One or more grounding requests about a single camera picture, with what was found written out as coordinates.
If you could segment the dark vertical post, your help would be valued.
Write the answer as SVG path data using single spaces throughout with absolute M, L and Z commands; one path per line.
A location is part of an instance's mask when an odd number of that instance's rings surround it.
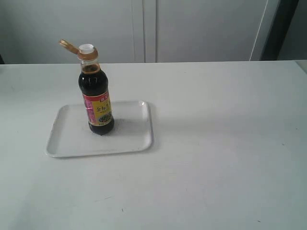
M 278 59 L 299 0 L 280 0 L 260 57 L 261 61 Z

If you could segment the white plastic tray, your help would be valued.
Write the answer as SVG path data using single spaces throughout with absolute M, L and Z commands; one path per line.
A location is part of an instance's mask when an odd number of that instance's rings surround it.
M 93 133 L 83 104 L 61 107 L 47 142 L 54 158 L 122 154 L 148 149 L 153 142 L 150 106 L 145 101 L 112 103 L 114 128 L 105 135 Z

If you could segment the dark soy sauce bottle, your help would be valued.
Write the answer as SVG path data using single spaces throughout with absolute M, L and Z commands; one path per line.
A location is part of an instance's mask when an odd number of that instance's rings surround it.
M 115 120 L 108 91 L 108 78 L 98 61 L 98 51 L 92 44 L 82 44 L 76 48 L 64 39 L 59 44 L 77 55 L 81 73 L 78 85 L 82 92 L 90 130 L 98 135 L 109 133 Z

